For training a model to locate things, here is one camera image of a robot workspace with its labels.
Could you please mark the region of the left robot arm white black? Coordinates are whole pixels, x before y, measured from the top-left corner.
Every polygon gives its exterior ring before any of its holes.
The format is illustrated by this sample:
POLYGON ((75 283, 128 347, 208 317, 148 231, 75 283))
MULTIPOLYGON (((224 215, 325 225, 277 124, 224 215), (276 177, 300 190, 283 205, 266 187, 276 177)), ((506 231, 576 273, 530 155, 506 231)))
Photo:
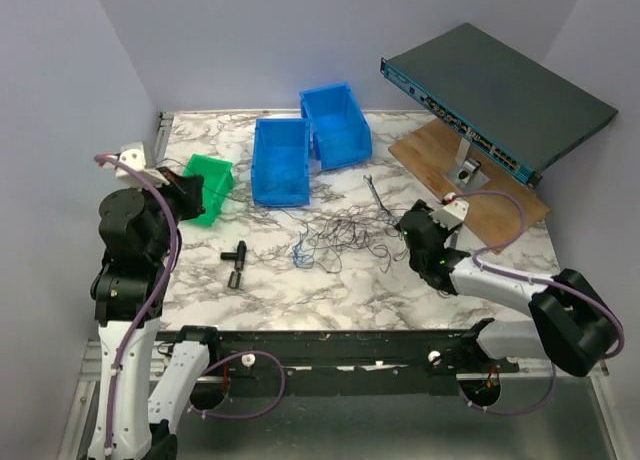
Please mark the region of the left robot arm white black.
POLYGON ((187 326, 159 382, 150 384, 163 300, 181 248, 177 225, 205 211, 202 176, 162 167, 151 183, 153 191, 117 190, 99 206, 105 252, 90 295, 102 357, 89 459, 176 458, 177 427, 196 381, 221 365, 216 329, 187 326))

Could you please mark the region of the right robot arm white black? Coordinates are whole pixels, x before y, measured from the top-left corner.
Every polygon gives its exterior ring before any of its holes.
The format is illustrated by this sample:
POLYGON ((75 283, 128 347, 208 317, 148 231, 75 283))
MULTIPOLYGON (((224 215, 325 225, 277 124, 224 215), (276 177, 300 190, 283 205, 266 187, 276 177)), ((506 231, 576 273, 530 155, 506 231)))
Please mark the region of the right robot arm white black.
POLYGON ((579 272, 505 269, 448 246, 468 207, 457 197, 438 209, 417 201, 396 224, 410 268, 432 289, 484 299, 525 317, 520 322, 488 320, 477 328, 459 350, 467 369, 480 372, 506 357, 547 359, 584 377, 596 363, 620 353, 625 341, 621 322, 579 272))

